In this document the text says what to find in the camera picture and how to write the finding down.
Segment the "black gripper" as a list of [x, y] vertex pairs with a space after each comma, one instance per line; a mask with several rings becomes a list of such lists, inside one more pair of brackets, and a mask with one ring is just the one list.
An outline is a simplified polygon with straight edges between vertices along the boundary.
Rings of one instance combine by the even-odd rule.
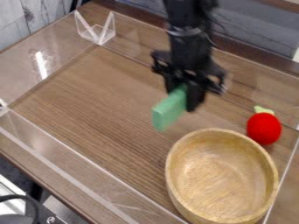
[[212, 57], [216, 43], [212, 33], [202, 29], [169, 30], [170, 50], [154, 50], [153, 70], [163, 76], [167, 93], [188, 89], [188, 111], [194, 112], [205, 102], [208, 91], [226, 91], [226, 71]]

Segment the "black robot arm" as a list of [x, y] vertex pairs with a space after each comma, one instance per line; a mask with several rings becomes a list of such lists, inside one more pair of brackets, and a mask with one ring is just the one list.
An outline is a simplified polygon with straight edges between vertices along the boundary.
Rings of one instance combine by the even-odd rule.
[[170, 50], [154, 50], [153, 71], [163, 76], [167, 93], [186, 86], [186, 110], [193, 112], [206, 94], [226, 91], [225, 68], [213, 59], [213, 11], [218, 0], [163, 0]]

